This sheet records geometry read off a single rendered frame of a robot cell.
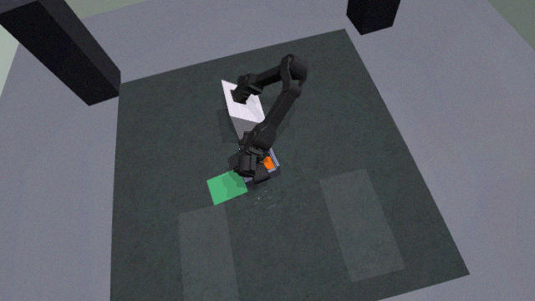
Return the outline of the orange block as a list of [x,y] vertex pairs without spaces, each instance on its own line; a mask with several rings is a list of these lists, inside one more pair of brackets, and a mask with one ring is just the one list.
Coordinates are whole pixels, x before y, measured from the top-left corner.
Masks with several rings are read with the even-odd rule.
[[273,161],[270,156],[267,156],[264,160],[264,165],[267,167],[268,170],[272,169],[274,166]]

